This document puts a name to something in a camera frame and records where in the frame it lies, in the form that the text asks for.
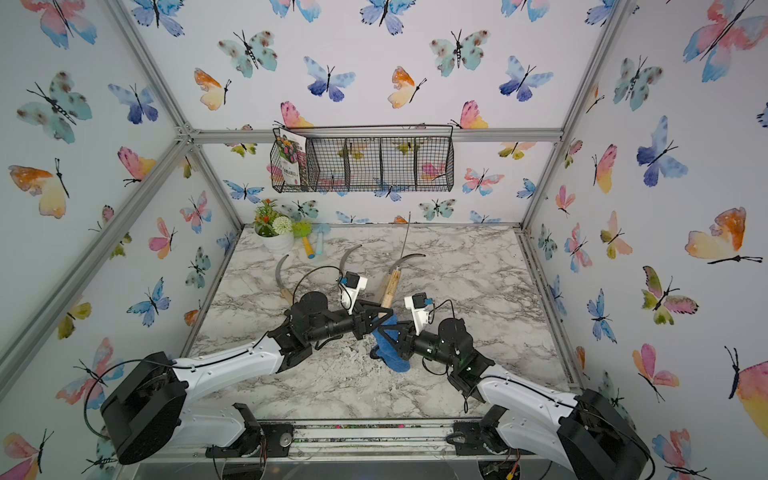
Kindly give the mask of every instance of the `wall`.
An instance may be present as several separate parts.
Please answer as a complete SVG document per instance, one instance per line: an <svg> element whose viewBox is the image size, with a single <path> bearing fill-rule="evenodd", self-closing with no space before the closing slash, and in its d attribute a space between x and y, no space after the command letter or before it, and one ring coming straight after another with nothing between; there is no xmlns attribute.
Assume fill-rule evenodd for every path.
<svg viewBox="0 0 768 480"><path fill-rule="evenodd" d="M123 88L136 84L141 91L147 81L103 8L89 2L75 12L87 19L83 22L92 23L95 36L85 33L90 40L86 41L80 35L67 34L65 48L55 45L44 33L47 24L41 28L44 12L30 11L24 8L26 3L32 9L46 5L4 2L0 15L0 38L6 45L13 45L3 53L5 68L0 71L0 131L4 138L0 163L6 172L0 188L0 202L6 206L0 211L0 223L4 226L4 275L0 289L4 320L0 323L0 350L95 238L97 234L89 229L97 230L98 221L103 226L102 207L106 204L119 211L138 188L138 183L123 187L123 179L131 175L118 159L118 151L126 147L140 157L159 158L174 134L170 118L157 99L150 105L159 109L157 120L144 117L140 124L132 124L127 119L128 105L120 104L109 91L109 84ZM54 11L46 18L51 19L52 25L56 21L61 24ZM81 23L73 23L72 28L76 29L76 25ZM61 44L58 36L51 35ZM90 115L88 108L81 105L79 116L72 118L76 125L64 120L70 126L60 127L66 133L61 136L67 138L56 140L46 135L43 127L20 121L16 111L28 102L46 104L26 90L39 93L37 82L50 97L51 79L59 71L69 73L74 82L72 90L85 96ZM58 169L68 195L62 192L56 177L49 177L48 183L45 177L38 178L47 175L43 172L35 172L27 179L41 182L42 196L30 195L34 186L25 192L15 185L13 173L23 170L13 170L13 165L56 175L55 158L60 159ZM23 187L30 187L22 180ZM49 201L61 206L49 207L50 214L41 214L41 208ZM126 257L116 257L111 263L130 262L134 248L127 247Z"/></svg>
<svg viewBox="0 0 768 480"><path fill-rule="evenodd" d="M210 222L203 223L199 233L195 233L192 223L184 220L180 208L191 207L189 197L199 203L197 198L204 190L211 218ZM163 253L162 250L155 252L149 247L151 238L163 236L158 230L158 217L164 219L169 234L175 230L170 251L162 259L158 255ZM97 438L83 423L83 402L91 380L86 382L88 374L77 368L87 366L100 375L119 359L140 359L158 351L178 356L194 325L194 311L200 308L222 267L225 249L221 245L226 241L218 240L227 237L228 233L234 238L233 225L202 176L193 172L190 178L185 178L183 168L172 173L129 231L133 241L124 246L129 261L106 262L78 302L90 304L88 318L74 319L75 330L68 338L59 339L58 331L53 332L0 404L0 411L4 412L0 419L3 438L15 432L37 447L46 429L49 434L55 432L45 443L41 461L44 473L39 478L77 478L89 466L89 460L102 456L109 458L108 454L96 454ZM187 276L193 272L190 265L196 261L198 247L203 248L204 255L210 260L210 268L203 273L204 286L201 288L196 283L186 283ZM163 290L157 299L167 297L170 303L163 310L160 301L154 322L144 325L145 315L127 310L147 301L147 292L153 291L160 279L163 280ZM103 357L95 359L100 345L107 348ZM133 366L118 367L111 375L112 380L110 376L105 377L104 397L99 399L96 392L91 395L93 408L88 410L88 418L97 430L103 426L97 408ZM81 390L82 386L86 387L85 391ZM0 472L19 462L25 460L0 455ZM97 468L88 471L89 478L98 475L93 473Z"/></svg>
<svg viewBox="0 0 768 480"><path fill-rule="evenodd" d="M733 5L732 18L744 2L722 3ZM561 321L572 346L584 352L587 386L605 391L607 372L614 384L613 398L621 397L619 404L631 414L649 447L661 447L675 435L666 452L659 448L652 454L657 463L655 478L671 478L669 466L694 471L707 468L701 475L708 478L762 478L768 445L768 355L764 345L768 327L761 291L765 266L749 260L711 263L737 254L765 253L759 242L768 233L762 195L763 178L768 174L762 161L768 131L756 115L768 101L768 18L761 16L768 15L768 5L754 2L731 30L733 34L720 40L718 55L727 57L730 51L731 62L730 70L722 71L719 78L712 78L717 70L708 67L706 59L684 61L691 35L705 25L715 25L720 3L712 5L710 20L710 2L640 2L599 75L606 98L583 116L573 136L583 141L583 147L568 169L558 159L531 222L534 243L538 244L544 224L558 245L550 260L539 249L539 260L550 285L559 276L559 300L567 313L561 314ZM702 32L703 48L721 30L709 27ZM644 68L663 71L655 75L648 99L633 111L630 101L614 104L613 89L620 80L622 61L630 58L637 64L641 55L648 57ZM661 175L649 187L653 182L644 180L648 167L638 164L638 149L652 146L651 134L663 116L668 122L667 138L657 137L658 152L643 153L653 160L674 141L672 147L679 148L667 154L687 171L664 163L667 177ZM611 188L604 193L600 183L593 186L591 157L600 160L609 145L617 147L617 156ZM670 161L661 157L659 162ZM607 186L607 169L600 170L602 184ZM558 209L555 200L561 185L567 195L575 194L566 208L568 214ZM734 208L746 211L741 245L740 213L731 212L731 220L716 220ZM619 253L615 259L609 258L607 244L601 241L601 231L608 230L613 211L622 232L619 239L632 248L630 254ZM715 225L718 221L722 228ZM565 247L577 225L581 240L588 241L583 249L592 265L584 268L580 263L574 273ZM718 230L722 233L713 239L711 235ZM687 248L689 240L694 242ZM641 308L645 301L641 290L650 290L644 266L654 268L663 289L674 277L672 289L680 290L672 295L695 302L678 298L670 306L691 312L697 305L697 311L672 312L674 324L655 323L654 312ZM601 290L603 314L611 319L606 324L615 343L603 330L599 340L593 334L596 322L592 319L600 315L588 312L588 301L596 301ZM635 351L641 360L652 358L649 347L643 352L645 344L655 349L656 362L655 371L652 362L644 369L663 400L633 360ZM739 354L737 372L741 374L735 395L734 368L724 347ZM683 430L690 438L689 452L686 435L671 434ZM676 447L682 455L676 453Z"/></svg>

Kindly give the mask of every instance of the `gardening tool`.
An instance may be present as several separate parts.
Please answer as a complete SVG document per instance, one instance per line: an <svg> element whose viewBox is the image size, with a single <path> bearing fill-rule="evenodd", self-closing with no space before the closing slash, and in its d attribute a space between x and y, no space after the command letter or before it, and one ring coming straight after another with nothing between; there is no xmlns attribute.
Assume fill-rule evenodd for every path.
<svg viewBox="0 0 768 480"><path fill-rule="evenodd" d="M327 223L321 223L316 225L313 230L317 233L317 251L318 255L323 255L323 237L326 233L330 233L331 226Z"/></svg>

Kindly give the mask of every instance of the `metal rod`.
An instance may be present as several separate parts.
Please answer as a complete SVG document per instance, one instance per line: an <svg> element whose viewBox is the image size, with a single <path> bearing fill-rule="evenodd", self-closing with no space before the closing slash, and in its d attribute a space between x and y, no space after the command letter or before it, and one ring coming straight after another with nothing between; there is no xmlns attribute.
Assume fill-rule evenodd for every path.
<svg viewBox="0 0 768 480"><path fill-rule="evenodd" d="M114 246L144 212L144 208L176 169L189 147L186 142L174 141L166 149L155 168L141 181L139 188L124 202L101 234L83 249L37 312L8 342L9 348L0 357L0 400L48 341L58 321L73 307L114 251Z"/></svg>
<svg viewBox="0 0 768 480"><path fill-rule="evenodd" d="M565 118L565 123L562 128L563 141L552 150L544 171L536 183L536 191L533 194L531 203L528 204L528 209L525 211L525 216L523 217L523 227L528 227L531 223L531 219L539 208L539 204L542 203L542 199L545 197L543 192L546 191L547 186L553 177L552 172L554 171L554 167L558 164L558 159L562 158L565 149L568 148L568 139L571 138L576 131L578 122L584 116L584 106L587 102L587 97L590 94L592 85L594 85L595 80L597 80L598 75L601 73L604 63L611 53L611 46L615 44L621 27L626 23L627 18L629 18L629 15L634 10L636 4L637 0L617 0L616 3L614 3L614 7L611 10L611 16L603 27L602 36L592 52L588 68L584 72L584 77L581 79L578 93L571 102L571 107Z"/></svg>

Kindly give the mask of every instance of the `blue butterfly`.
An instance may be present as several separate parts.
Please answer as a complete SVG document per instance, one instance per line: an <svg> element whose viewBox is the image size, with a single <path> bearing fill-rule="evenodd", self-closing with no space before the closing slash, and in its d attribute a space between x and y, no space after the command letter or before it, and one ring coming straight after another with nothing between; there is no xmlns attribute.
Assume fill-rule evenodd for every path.
<svg viewBox="0 0 768 480"><path fill-rule="evenodd" d="M138 125L142 122L141 114L147 115L151 121L157 120L157 109L149 105L154 101L149 87L144 87L141 93L136 93L136 85L131 87L132 91L118 87L116 84L109 84L107 88L118 98L121 104L131 107L128 109L128 121L132 124Z"/></svg>
<svg viewBox="0 0 768 480"><path fill-rule="evenodd" d="M608 325L608 315L605 315L605 295L603 295L603 289L600 289L598 294L598 304L595 305L592 300L587 303L587 311L594 318L594 326L592 327L592 335L595 339L603 338L603 333L606 338L611 339L611 342L617 343L614 331L611 330L611 326Z"/></svg>
<svg viewBox="0 0 768 480"><path fill-rule="evenodd" d="M224 183L227 184L227 186L232 189L232 191L230 192L230 197L232 197L235 200L239 200L241 198L242 199L247 198L253 204L258 204L261 201L261 199L257 197L257 195L260 194L262 190L264 190L263 187L248 188L248 184L245 184L241 187L238 184L233 184L229 180L225 180Z"/></svg>
<svg viewBox="0 0 768 480"><path fill-rule="evenodd" d="M541 87L543 84L550 81L550 79L554 76L554 73L551 71L548 71L547 73L531 74L534 68L536 67L531 68L529 65L528 70L525 70L523 66L520 65L520 61L518 61L518 59L512 55L509 58L509 66L507 68L507 75L509 75L511 80L505 84L499 85L499 91L502 93L502 95L507 96L509 96L513 91L517 91L518 101L529 100L533 96L531 87Z"/></svg>
<svg viewBox="0 0 768 480"><path fill-rule="evenodd" d="M384 198L389 197L391 201L398 202L402 199L402 197L400 196L400 194L397 194L396 192L402 192L405 189L406 189L405 187L395 187L393 185L388 185L382 182L381 184L379 184L379 190L373 192L373 194L376 195L377 197L384 197Z"/></svg>
<svg viewBox="0 0 768 480"><path fill-rule="evenodd" d="M208 258L208 255L203 255L203 247L197 248L197 255L194 257L194 262L190 263L192 263L192 265L187 268L194 268L194 271L191 271L190 274L187 275L187 279L184 283L187 285L195 285L197 288L203 288L205 286L203 275L205 275L205 270L210 268L210 258Z"/></svg>
<svg viewBox="0 0 768 480"><path fill-rule="evenodd" d="M174 37L184 35L181 25L171 18L175 17L176 12L184 5L184 0L134 0L134 2L138 3L139 7L134 8L131 13L134 14L139 25L148 27L154 22L157 28L163 24L168 33Z"/></svg>
<svg viewBox="0 0 768 480"><path fill-rule="evenodd" d="M501 218L488 218L488 215L480 215L474 210L469 212L469 219L472 220L473 223L499 223L502 221Z"/></svg>
<svg viewBox="0 0 768 480"><path fill-rule="evenodd" d="M611 14L611 10L613 9L616 0L602 0L602 2L603 5L599 5L587 10L587 19L584 20L584 23L588 25L594 25L600 20L605 20Z"/></svg>
<svg viewBox="0 0 768 480"><path fill-rule="evenodd" d="M408 10L411 5L416 3L416 0L368 0L372 5L363 7L360 9L362 15L362 23L371 25L373 22L381 17L379 20L379 27L382 23L386 23L386 29L389 30L391 35L397 35L402 33L402 22L395 15L400 15L405 10Z"/></svg>
<svg viewBox="0 0 768 480"><path fill-rule="evenodd" d="M304 57L304 64L306 64L307 73L315 78L315 83L306 86L313 95L322 97L325 92L328 92L331 100L344 100L344 93L339 88L347 88L355 81L354 72L331 76L333 68L336 67L328 71L309 57Z"/></svg>
<svg viewBox="0 0 768 480"><path fill-rule="evenodd" d="M536 193L536 186L529 179L524 178L523 185L525 186L525 190L520 190L518 192L518 198L528 198Z"/></svg>
<svg viewBox="0 0 768 480"><path fill-rule="evenodd" d="M224 255L227 255L232 247L235 246L235 240L237 239L237 236L235 236L234 232L229 232L225 237L221 237L220 239L216 240L216 244L224 249Z"/></svg>
<svg viewBox="0 0 768 480"><path fill-rule="evenodd" d="M560 276L557 275L554 278L554 284L547 285L549 287L549 293L552 294L552 299L554 300L554 304L557 305L558 311L563 315L567 316L568 312L565 311L565 305L563 305L563 293L560 291Z"/></svg>
<svg viewBox="0 0 768 480"><path fill-rule="evenodd" d="M664 115L656 127L656 131L650 134L653 145L639 147L637 149L637 164L647 165L648 169L643 175L643 182L648 187L654 187L659 181L659 172L668 178L680 178L688 173L688 167L667 155L674 150L671 141L667 146L667 116Z"/></svg>
<svg viewBox="0 0 768 480"><path fill-rule="evenodd" d="M336 218L338 218L339 222L341 223L368 223L370 221L367 218L355 220L355 217L350 217L349 215L342 214L339 211L336 212Z"/></svg>
<svg viewBox="0 0 768 480"><path fill-rule="evenodd" d="M160 277L160 280L157 282L157 285L154 286L154 292L152 292L152 296L149 294L149 290L147 291L147 297L149 300L145 300L144 302L139 302L136 305L133 305L131 308L126 310L126 313L138 313L138 314L144 314L144 320L141 322L142 325L145 326L152 326L154 323L154 316L155 314L160 315L160 310L168 310L168 307L170 306L170 299L167 296L163 296L163 277Z"/></svg>

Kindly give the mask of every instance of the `butterfly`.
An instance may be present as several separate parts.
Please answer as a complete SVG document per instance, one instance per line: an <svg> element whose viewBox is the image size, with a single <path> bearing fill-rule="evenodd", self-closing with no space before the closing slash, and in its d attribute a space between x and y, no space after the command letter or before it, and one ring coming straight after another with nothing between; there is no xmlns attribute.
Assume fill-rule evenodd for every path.
<svg viewBox="0 0 768 480"><path fill-rule="evenodd" d="M361 218L359 220L355 220L354 216L342 214L339 211L336 212L336 218L338 218L339 222L341 223L368 223L369 222L367 218Z"/></svg>
<svg viewBox="0 0 768 480"><path fill-rule="evenodd" d="M523 179L523 186L525 187L525 190L520 190L518 192L518 198L529 198L536 193L536 186L528 178Z"/></svg>
<svg viewBox="0 0 768 480"><path fill-rule="evenodd" d="M451 215L453 215L453 207L452 205L456 203L456 200L443 200L442 202L438 200L432 201L434 205L432 204L419 204L419 208L421 208L424 212L424 218L432 221L435 219L435 217L439 217L442 215L445 218L449 218Z"/></svg>
<svg viewBox="0 0 768 480"><path fill-rule="evenodd" d="M604 333L605 338L611 339L611 342L616 343L614 331L611 329L611 325L608 324L608 320L611 319L609 319L608 315L605 313L605 295L603 294L603 289L600 289L600 293L598 293L597 303L593 302L591 299L589 300L587 303L587 311L593 317L594 325L592 326L592 335L594 335L594 338L599 340L603 338Z"/></svg>
<svg viewBox="0 0 768 480"><path fill-rule="evenodd" d="M285 18L288 8L291 6L291 0L270 0L272 11L275 15ZM299 12L309 22L320 16L320 5L315 0L293 0L293 8L296 9L296 3L299 4Z"/></svg>
<svg viewBox="0 0 768 480"><path fill-rule="evenodd" d="M601 1L603 2L603 5L598 5L597 7L593 7L587 10L587 19L584 20L584 23L587 25L594 25L602 20L603 23L600 26L602 27L605 25L606 19L611 14L611 10L613 9L616 0Z"/></svg>
<svg viewBox="0 0 768 480"><path fill-rule="evenodd" d="M243 125L241 130L252 131L253 127L251 127L250 125ZM236 154L239 154L242 158L245 158L246 153L249 153L251 155L256 154L257 144L225 144L225 145L227 145L228 147L232 147L232 150L230 151L233 151Z"/></svg>
<svg viewBox="0 0 768 480"><path fill-rule="evenodd" d="M565 152L565 167L568 168L571 166L572 163L574 163L574 155L578 153L579 150L581 150L581 145L583 145L584 142L581 140L576 140L575 138L571 141L571 144L568 145L568 151Z"/></svg>
<svg viewBox="0 0 768 480"><path fill-rule="evenodd" d="M734 0L715 0L707 9L707 17L715 24L696 30L683 51L686 63L699 55L702 60L709 54L701 74L702 82L715 81L728 74L733 47L750 50L768 36L768 17L740 19L754 2L748 0L737 12Z"/></svg>
<svg viewBox="0 0 768 480"><path fill-rule="evenodd" d="M131 87L131 91L118 87L115 84L107 85L109 91L118 98L122 105L128 105L128 107L130 107L128 108L128 121L132 124L140 124L144 119L142 114L149 120L156 121L157 109L150 106L150 103L154 102L154 98L152 98L152 93L150 92L149 87L144 87L144 90L140 93L136 92L136 85L129 85L129 87Z"/></svg>
<svg viewBox="0 0 768 480"><path fill-rule="evenodd" d="M104 205L104 207L101 209L101 219L104 221L104 226L102 226L100 222L96 222L98 225L98 230L95 228L89 228L89 230L93 230L94 232L101 232L101 229L107 226L107 223L109 220L112 220L112 217L114 217L114 208L110 207L109 205ZM120 243L118 243L114 250L112 250L112 253L109 256L110 260L118 255L125 257L125 249L123 245L130 243L133 240L134 239L131 238L131 234L126 233L123 236L123 240L120 240Z"/></svg>
<svg viewBox="0 0 768 480"><path fill-rule="evenodd" d="M547 287L549 288L549 293L552 295L554 304L558 308L558 312L563 316L567 316L568 312L565 310L565 305L563 304L563 293L560 291L560 276L557 275L554 278L554 283L552 285L547 285Z"/></svg>
<svg viewBox="0 0 768 480"><path fill-rule="evenodd" d="M624 233L618 227L616 210L614 210L611 212L611 218L608 220L608 230L600 230L600 240L602 240L603 243L608 244L608 249L606 251L608 258L616 258L616 252L621 253L622 255L629 255L632 253L632 247L619 238L619 235L624 235Z"/></svg>
<svg viewBox="0 0 768 480"><path fill-rule="evenodd" d="M528 18L531 19L531 22L536 22L549 12L549 0L502 0L502 13L508 17L526 2L528 3Z"/></svg>
<svg viewBox="0 0 768 480"><path fill-rule="evenodd" d="M610 192L611 187L613 186L611 175L614 173L617 152L618 147L616 147L616 145L608 145L608 148L605 149L605 153L599 162L598 156L592 155L592 160L594 162L594 179L592 180L592 187L594 187L595 184L599 185L600 190L602 190L604 194Z"/></svg>
<svg viewBox="0 0 768 480"><path fill-rule="evenodd" d="M125 185L123 187L127 187L134 182L141 182L157 164L153 158L139 157L133 150L127 147L120 147L118 158L120 163L125 166L128 173L133 177L124 179Z"/></svg>
<svg viewBox="0 0 768 480"><path fill-rule="evenodd" d="M194 69L194 80L200 85L200 90L207 92L200 97L200 102L208 107L208 110L218 110L221 105L227 104L227 92L230 89L231 80L227 80L227 84L222 88L219 82L199 68Z"/></svg>
<svg viewBox="0 0 768 480"><path fill-rule="evenodd" d="M598 391L603 397L605 397L606 399L608 399L609 402L611 402L611 405L616 409L617 412L619 412L619 415L621 416L621 418L626 420L627 424L630 427L632 427L633 430L637 430L637 427L632 421L632 417L630 417L629 412L627 411L626 408L624 408L619 403L619 400L623 400L624 397L619 396L619 389L614 387L614 383L611 380L611 376L609 376L608 372L606 372L605 370L603 370L603 382L598 387Z"/></svg>
<svg viewBox="0 0 768 480"><path fill-rule="evenodd" d="M184 6L184 0L134 0L139 4L131 13L134 14L139 25L148 27L154 24L160 28L163 24L168 33L174 37L184 35L184 29L171 17L175 17L179 8Z"/></svg>
<svg viewBox="0 0 768 480"><path fill-rule="evenodd" d="M192 202L192 208L184 207L179 211L182 217L184 217L184 221L192 222L192 231L200 233L203 231L203 221L210 222L210 218L213 215L213 212L206 208L208 197L205 196L205 190L197 198L197 205L192 200L192 197L190 197L190 202Z"/></svg>
<svg viewBox="0 0 768 480"><path fill-rule="evenodd" d="M733 386L728 399L737 395L746 413L757 428L768 437L768 419L765 416L766 385L768 385L768 362L758 363L739 372L739 352L733 349L733 354L725 347L730 355L733 367Z"/></svg>
<svg viewBox="0 0 768 480"><path fill-rule="evenodd" d="M541 224L541 233L538 236L538 247L544 249L544 257L547 260L552 258L552 254L558 251L558 245L551 239L552 232L547 230L544 224Z"/></svg>
<svg viewBox="0 0 768 480"><path fill-rule="evenodd" d="M227 255L232 247L235 246L237 236L234 232L229 232L225 237L216 240L216 245L224 249L224 255Z"/></svg>
<svg viewBox="0 0 768 480"><path fill-rule="evenodd" d="M512 92L517 91L518 101L530 100L533 96L531 87L541 87L543 84L550 81L554 76L554 73L551 71L548 71L547 73L531 74L531 72L536 67L531 68L529 65L528 70L525 70L523 66L520 65L520 61L514 55L509 58L508 62L509 65L507 68L507 75L509 75L511 80L505 84L499 85L498 89L502 95L507 96L512 94Z"/></svg>
<svg viewBox="0 0 768 480"><path fill-rule="evenodd" d="M138 313L144 314L144 319L141 321L142 325L147 327L152 326L154 323L155 314L160 315L160 310L168 310L170 306L170 299L167 296L163 296L163 277L160 277L157 285L154 286L154 292L150 296L149 290L147 290L147 298L144 302L139 302L126 310L126 313Z"/></svg>
<svg viewBox="0 0 768 480"><path fill-rule="evenodd" d="M647 165L648 169L643 175L643 182L648 187L654 187L659 181L659 172L667 178L680 178L688 173L688 167L667 155L667 152L674 150L671 141L667 145L667 116L659 119L656 131L650 134L652 145L650 147L639 147L637 149L637 164Z"/></svg>
<svg viewBox="0 0 768 480"><path fill-rule="evenodd" d="M328 92L328 98L331 100L344 100L344 93L340 88L347 88L355 81L354 72L331 76L333 68L336 67L326 70L309 57L304 57L304 64L306 65L307 73L315 78L315 83L306 86L313 95L322 97L325 92Z"/></svg>
<svg viewBox="0 0 768 480"><path fill-rule="evenodd" d="M72 336L72 333L76 330L74 327L74 321L85 320L91 316L91 304L88 302L75 305L68 312L64 314L64 318L58 323L58 339L68 339Z"/></svg>
<svg viewBox="0 0 768 480"><path fill-rule="evenodd" d="M594 101L592 102L592 105L589 106L587 111L584 112L585 114L588 114L592 107L597 105L600 100L605 99L605 95L600 95L600 88L598 85L595 85L594 88L592 88L591 97L594 99Z"/></svg>
<svg viewBox="0 0 768 480"><path fill-rule="evenodd" d="M670 440L672 441L671 444L662 435L656 435L651 440L656 455L659 455L666 463L672 465L667 466L672 471L667 480L693 480L692 476L712 480L704 475L699 475L704 470L707 470L706 468L702 470L691 470L688 468L688 462L690 461L690 434L686 429L680 432L671 430Z"/></svg>
<svg viewBox="0 0 768 480"><path fill-rule="evenodd" d="M243 200L248 199L252 204L258 204L261 201L257 195L260 194L262 190L264 190L263 187L248 188L248 184L245 184L241 187L238 184L233 184L229 180L224 180L224 183L232 189L230 192L230 197L232 197L234 200L239 200L241 198Z"/></svg>
<svg viewBox="0 0 768 480"><path fill-rule="evenodd" d="M502 221L501 218L488 218L488 215L481 215L474 210L469 212L469 219L473 223L499 223Z"/></svg>
<svg viewBox="0 0 768 480"><path fill-rule="evenodd" d="M401 15L411 8L416 0L368 0L371 5L360 9L362 23L372 25L379 20L379 27L386 23L386 29L390 35L402 33L402 22L395 15Z"/></svg>
<svg viewBox="0 0 768 480"><path fill-rule="evenodd" d="M101 428L101 434L107 436L108 432L106 425ZM113 464L118 461L116 458L113 458L115 455L114 446L110 440L97 440L96 460L85 459L86 462L90 462L91 464L83 470L82 473L87 472L90 468L96 467L96 469L91 471L88 475L88 480L111 480L112 477L114 477L115 470Z"/></svg>
<svg viewBox="0 0 768 480"><path fill-rule="evenodd" d="M673 375L667 370L654 374L656 369L656 349L653 346L644 343L640 352L637 350L632 352L632 358L634 359L634 365L640 371L638 375L643 377L648 382L648 385L654 389L654 392L656 392L657 402L660 402L659 399L664 400L664 397L661 396L656 385L680 386L680 380L677 378L677 375Z"/></svg>
<svg viewBox="0 0 768 480"><path fill-rule="evenodd" d="M74 82L66 71L60 71L51 80L47 96L37 82L35 86L40 93L27 90L48 102L31 101L16 110L16 117L30 125L42 125L43 133L55 140L63 140L68 144L74 143L74 132L67 121L77 125L73 118L89 120L92 118L91 107L82 94L72 91Z"/></svg>
<svg viewBox="0 0 768 480"><path fill-rule="evenodd" d="M169 234L168 227L165 226L165 221L162 218L157 219L157 229L160 231L162 237L150 238L149 249L153 252L157 252L157 258L162 260L167 257L170 252L170 245L174 242L176 229L174 228Z"/></svg>
<svg viewBox="0 0 768 480"><path fill-rule="evenodd" d="M458 41L462 36L461 30L458 31L458 35L453 32L451 32L451 35L453 35L454 41L436 38L429 42L432 53L437 55L435 65L443 77L451 74L456 62L458 62L459 67L463 63L466 68L475 70L480 65L484 55L482 48L479 46L484 44L488 37L491 36L488 30L479 30L471 35L467 35L464 41Z"/></svg>
<svg viewBox="0 0 768 480"><path fill-rule="evenodd" d="M587 238L581 241L581 227L576 223L576 227L571 231L571 238L565 239L565 251L571 254L571 271L578 273L579 263L582 267L592 266L592 259L582 248L587 243Z"/></svg>
<svg viewBox="0 0 768 480"><path fill-rule="evenodd" d="M459 128L488 128L488 122L483 120L480 116L478 103L474 100L464 103L464 107L462 107L461 122L457 122L456 120L451 120L451 122Z"/></svg>
<svg viewBox="0 0 768 480"><path fill-rule="evenodd" d="M283 122L288 128L312 128L313 124L304 120L296 107L289 101L280 104L280 111L283 112Z"/></svg>
<svg viewBox="0 0 768 480"><path fill-rule="evenodd" d="M43 446L51 438L51 435L53 432L48 435L48 430L44 430L40 446L35 448L29 445L24 437L18 433L8 434L2 441L5 454L10 458L25 458L25 460L6 473L1 473L0 480L35 480L38 472L43 472L40 463L43 458Z"/></svg>
<svg viewBox="0 0 768 480"><path fill-rule="evenodd" d="M54 218L62 218L67 211L67 200L69 192L64 186L63 176L58 170L60 160L54 159L56 166L56 177L46 170L38 170L32 167L19 167L11 165L8 169L11 171L11 179L16 187L24 192L29 192L32 196L42 195L38 210L41 215L50 215Z"/></svg>
<svg viewBox="0 0 768 480"><path fill-rule="evenodd" d="M99 409L101 404L106 400L106 397L104 396L104 387L107 385L106 382L119 379L123 376L122 365L104 375L104 372L112 368L112 366L115 366L123 361L123 359L115 359L110 362L113 353L114 349L112 348L112 344L109 342L109 338L104 338L96 349L96 354L94 355L94 361L91 365L91 368L88 368L82 360L80 360L81 366L75 367L76 369L85 371L86 375L80 377L74 382L68 383L63 389L56 393L56 398L63 399L69 405L74 405L80 400L84 393L87 394L88 390L93 387L91 396L88 397L87 408L92 410ZM101 375L104 376L102 376L101 379L97 381L97 378Z"/></svg>
<svg viewBox="0 0 768 480"><path fill-rule="evenodd" d="M643 292L643 309L654 311L654 322L657 325L663 323L674 325L674 319L670 312L688 313L689 315L696 313L699 309L698 303L687 296L670 295L670 292L679 290L679 288L672 288L672 278L670 278L667 289L662 290L656 270L649 266L644 266L643 270L645 270L645 284L648 286L648 290L641 289Z"/></svg>
<svg viewBox="0 0 768 480"><path fill-rule="evenodd" d="M200 315L200 311L203 309L203 306L200 304L200 301L197 301L197 310L190 310L189 312L186 312L184 314L184 322L188 326L192 326L197 321L197 317Z"/></svg>
<svg viewBox="0 0 768 480"><path fill-rule="evenodd" d="M565 197L565 185L560 186L560 192L554 198L554 202L558 205L558 210L563 210L566 217L568 216L568 210L566 209L574 203L574 200L576 200L576 194L570 194L568 198Z"/></svg>
<svg viewBox="0 0 768 480"><path fill-rule="evenodd" d="M84 2L77 0L22 0L22 6L30 12L43 11L40 29L51 39L53 45L69 49L69 35L80 38L91 45L96 43L96 27L78 12L85 8Z"/></svg>
<svg viewBox="0 0 768 480"><path fill-rule="evenodd" d="M427 79L420 81L417 85L411 75L402 67L398 67L392 73L392 83L395 84L395 93L387 97L389 103L392 104L392 108L401 108L402 106L409 104L416 96L416 92L422 87Z"/></svg>
<svg viewBox="0 0 768 480"><path fill-rule="evenodd" d="M277 55L272 48L267 48L274 43L274 35L269 31L260 31L245 41L245 31L240 30L242 35L232 32L232 35L240 40L242 45L236 41L219 40L219 49L229 55L232 60L232 66L242 73L245 78L250 78L253 74L253 67L259 69L259 65L270 71L277 68Z"/></svg>
<svg viewBox="0 0 768 480"><path fill-rule="evenodd" d="M710 226L709 235L704 232L689 232L685 251L692 257L712 260L707 262L710 265L728 260L762 263L762 257L742 257L738 254L744 241L745 226L744 207L726 210L715 217L715 223Z"/></svg>
<svg viewBox="0 0 768 480"><path fill-rule="evenodd" d="M488 175L488 170L483 170L482 175L478 175L476 171L471 168L467 169L467 174L464 176L464 180L468 180L462 187L462 191L465 194L470 194L477 190L484 197L493 193L493 187L491 185L497 184L504 178L504 175Z"/></svg>
<svg viewBox="0 0 768 480"><path fill-rule="evenodd" d="M317 205L316 201L310 200L302 204L299 202L294 203L296 204L295 207L293 205L283 205L283 208L288 212L288 217L293 218L293 221L300 222L302 217L317 218L319 211L315 208Z"/></svg>
<svg viewBox="0 0 768 480"><path fill-rule="evenodd" d="M210 258L208 258L208 255L203 255L203 247L197 248L197 255L194 257L194 262L190 263L192 263L192 265L187 268L194 268L194 271L191 271L189 275L187 275L187 280L184 281L184 283L188 286L195 285L197 288L203 288L205 286L205 278L203 278L203 275L205 275L205 270L210 268Z"/></svg>
<svg viewBox="0 0 768 480"><path fill-rule="evenodd" d="M614 89L614 103L619 103L622 99L626 100L630 98L629 106L632 111L640 108L643 103L648 99L650 89L648 85L654 85L664 75L664 70L661 67L648 67L643 69L645 61L642 57L638 59L640 66L637 67L637 71L632 75L634 70L634 62L629 58L625 58L621 62L621 77L616 82L616 88Z"/></svg>
<svg viewBox="0 0 768 480"><path fill-rule="evenodd" d="M536 142L534 141L523 141L519 142L516 141L515 143L512 142L502 142L502 145L504 145L504 150L498 152L499 157L509 157L510 155L515 160L520 160L525 156L525 151L532 148L534 145L536 145Z"/></svg>
<svg viewBox="0 0 768 480"><path fill-rule="evenodd" d="M377 197L389 198L393 202L399 202L402 197L397 192L406 190L406 187L396 187L394 185L388 185L385 182L379 184L379 189L373 192Z"/></svg>

